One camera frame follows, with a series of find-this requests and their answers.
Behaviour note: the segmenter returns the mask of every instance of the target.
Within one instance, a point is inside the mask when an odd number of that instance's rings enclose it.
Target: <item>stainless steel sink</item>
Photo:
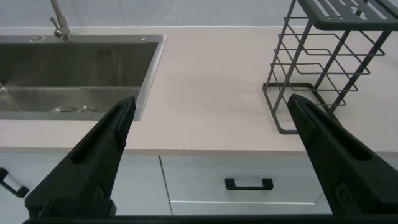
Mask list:
[[[134,96],[139,121],[166,36],[0,37],[0,119],[98,120]]]

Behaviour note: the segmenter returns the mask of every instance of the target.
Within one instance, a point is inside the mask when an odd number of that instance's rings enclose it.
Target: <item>backsplash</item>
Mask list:
[[[398,6],[398,0],[390,0]],[[281,26],[291,0],[58,0],[69,26]],[[303,16],[300,7],[294,15]],[[0,0],[0,27],[52,27],[50,0]],[[296,26],[305,25],[297,21]]]

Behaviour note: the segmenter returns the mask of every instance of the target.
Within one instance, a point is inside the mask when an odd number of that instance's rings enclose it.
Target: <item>dish rack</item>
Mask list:
[[[285,91],[288,87],[298,94],[311,93],[316,99],[314,103],[337,120],[334,115],[337,107],[347,105],[344,99],[347,93],[358,91],[355,85],[357,79],[361,75],[371,73],[368,65],[374,57],[385,56],[381,46],[390,33],[398,29],[398,9],[388,0],[298,0],[307,16],[292,16],[296,2],[296,0],[292,1],[287,16],[284,17],[284,26],[278,35],[279,42],[277,48],[274,49],[275,56],[271,63],[271,70],[267,81],[262,86],[272,117],[281,134],[297,134],[297,130],[282,128],[277,115],[280,102],[287,104],[288,97]],[[302,32],[297,32],[297,28],[289,24],[293,20],[307,20],[307,25]],[[312,27],[317,28],[318,31],[310,32]],[[373,40],[365,33],[366,31],[381,31],[381,34]],[[353,33],[357,33],[356,37],[360,35],[368,41],[371,45],[368,52],[358,53],[349,46],[347,39]],[[297,41],[297,48],[289,47],[284,42],[285,37],[293,37]],[[328,47],[306,47],[305,42],[308,38],[335,39],[337,45],[334,50]],[[282,53],[287,55],[286,62],[281,59]],[[310,60],[299,61],[300,54]],[[343,63],[348,58],[358,63],[356,69],[347,68],[347,64]],[[283,80],[278,80],[275,74],[277,67],[283,74]],[[303,67],[317,67],[317,69],[305,71]],[[317,76],[317,79],[314,82],[291,82],[292,75],[293,77]],[[335,76],[339,76],[340,80],[343,77],[346,83],[338,87],[333,81]],[[268,94],[270,88],[277,88],[279,91],[274,104]],[[325,99],[322,96],[324,93],[331,92],[336,93],[334,100]]]

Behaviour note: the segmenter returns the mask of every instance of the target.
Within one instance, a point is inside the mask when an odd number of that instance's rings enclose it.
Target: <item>drawer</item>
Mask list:
[[[323,194],[307,157],[162,156],[161,159],[172,204],[232,202],[238,205],[229,206],[235,207],[242,206],[241,202],[266,202],[270,205],[313,205]],[[235,178],[237,186],[261,186],[263,178],[271,178],[274,188],[227,190],[225,178]]]

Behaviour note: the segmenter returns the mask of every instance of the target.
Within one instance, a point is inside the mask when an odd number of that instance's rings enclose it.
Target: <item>drawer handle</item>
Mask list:
[[[235,178],[225,178],[225,187],[227,190],[272,190],[274,188],[274,183],[271,178],[264,178],[262,180],[262,187],[237,187]]]
[[[0,168],[0,184],[5,189],[7,189],[11,193],[13,193],[15,196],[17,196],[19,198],[25,197],[26,194],[29,192],[29,189],[25,186],[22,186],[18,189],[18,191],[14,190],[10,185],[5,183],[5,181],[4,181],[4,178],[6,178],[7,175],[8,175],[8,171],[5,168]]]

